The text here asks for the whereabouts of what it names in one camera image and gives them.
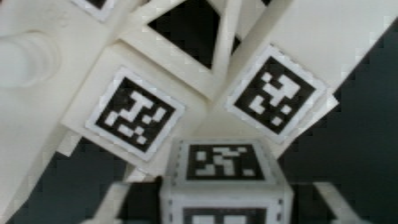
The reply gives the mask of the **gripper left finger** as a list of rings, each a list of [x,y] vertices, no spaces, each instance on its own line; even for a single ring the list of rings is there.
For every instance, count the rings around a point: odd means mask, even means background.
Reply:
[[[96,213],[81,224],[161,224],[160,221],[161,182],[110,185]]]

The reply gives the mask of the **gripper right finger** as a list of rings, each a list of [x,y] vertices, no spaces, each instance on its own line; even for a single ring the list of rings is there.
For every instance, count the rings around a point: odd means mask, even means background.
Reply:
[[[293,183],[291,224],[371,224],[330,182]]]

